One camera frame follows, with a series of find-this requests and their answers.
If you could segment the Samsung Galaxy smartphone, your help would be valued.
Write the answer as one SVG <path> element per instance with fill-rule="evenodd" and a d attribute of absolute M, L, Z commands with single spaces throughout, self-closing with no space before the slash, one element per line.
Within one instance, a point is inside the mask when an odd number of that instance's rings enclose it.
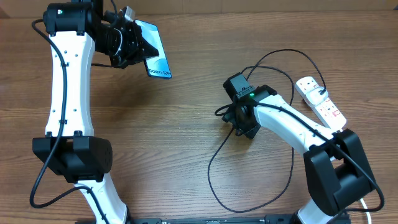
<path fill-rule="evenodd" d="M 152 78 L 171 79 L 172 73 L 169 68 L 158 27 L 154 24 L 137 19 L 135 20 L 135 24 L 141 28 L 144 64 L 148 76 Z"/>

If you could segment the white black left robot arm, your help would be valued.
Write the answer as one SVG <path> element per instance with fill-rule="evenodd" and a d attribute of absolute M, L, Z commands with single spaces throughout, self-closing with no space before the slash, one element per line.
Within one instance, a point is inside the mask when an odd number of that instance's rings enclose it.
<path fill-rule="evenodd" d="M 110 176 L 113 150 L 95 136 L 90 112 L 90 73 L 95 52 L 111 68 L 143 63 L 148 76 L 171 78 L 157 26 L 136 19 L 130 7 L 105 11 L 102 1 L 51 3 L 40 34 L 52 51 L 52 99 L 42 138 L 32 141 L 44 169 L 80 191 L 96 223 L 132 223 Z"/>

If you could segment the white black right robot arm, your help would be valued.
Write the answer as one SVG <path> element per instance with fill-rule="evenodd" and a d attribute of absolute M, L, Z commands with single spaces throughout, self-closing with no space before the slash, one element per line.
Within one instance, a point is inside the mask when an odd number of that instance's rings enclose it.
<path fill-rule="evenodd" d="M 241 73 L 223 88 L 232 103 L 216 110 L 238 136 L 252 139 L 261 127 L 270 129 L 303 156 L 309 203 L 293 216 L 293 223 L 330 223 L 351 204 L 379 191 L 360 138 L 350 129 L 324 127 L 291 107 L 267 85 L 254 87 Z"/>

